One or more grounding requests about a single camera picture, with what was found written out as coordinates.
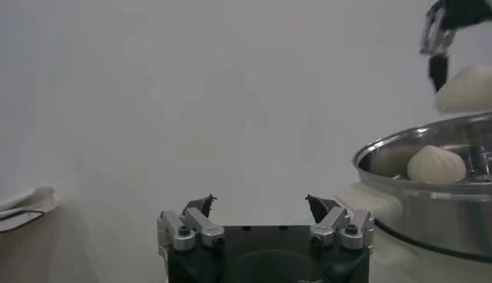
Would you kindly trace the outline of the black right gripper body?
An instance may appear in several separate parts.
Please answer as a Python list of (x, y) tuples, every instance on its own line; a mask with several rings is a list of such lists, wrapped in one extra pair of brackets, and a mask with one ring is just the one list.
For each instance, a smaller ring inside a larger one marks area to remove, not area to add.
[(444, 30), (466, 28), (491, 20), (491, 0), (443, 0)]

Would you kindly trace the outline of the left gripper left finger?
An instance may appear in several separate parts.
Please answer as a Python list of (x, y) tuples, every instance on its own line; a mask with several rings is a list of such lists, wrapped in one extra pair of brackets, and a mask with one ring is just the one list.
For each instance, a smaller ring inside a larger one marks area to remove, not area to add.
[(191, 251), (198, 245), (222, 249), (225, 229), (208, 218), (215, 200), (209, 195), (189, 201), (180, 213), (162, 211), (157, 218), (158, 247), (175, 251)]

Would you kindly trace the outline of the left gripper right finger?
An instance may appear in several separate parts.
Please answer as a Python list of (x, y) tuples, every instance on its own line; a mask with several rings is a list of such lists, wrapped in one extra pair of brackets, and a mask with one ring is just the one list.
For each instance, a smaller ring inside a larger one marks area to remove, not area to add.
[(336, 201), (308, 195), (315, 223), (309, 228), (310, 243), (315, 248), (326, 248), (336, 241), (348, 250), (373, 248), (374, 216), (366, 210), (353, 215)]

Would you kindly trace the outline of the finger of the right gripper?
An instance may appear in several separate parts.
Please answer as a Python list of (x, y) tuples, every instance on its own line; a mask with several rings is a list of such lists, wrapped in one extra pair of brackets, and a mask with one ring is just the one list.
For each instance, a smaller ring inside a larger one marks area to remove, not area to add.
[(420, 53), (428, 56), (428, 77), (435, 92), (447, 82), (448, 50), (454, 41), (456, 31), (442, 27), (446, 15), (445, 1), (436, 1), (426, 12), (420, 40)]

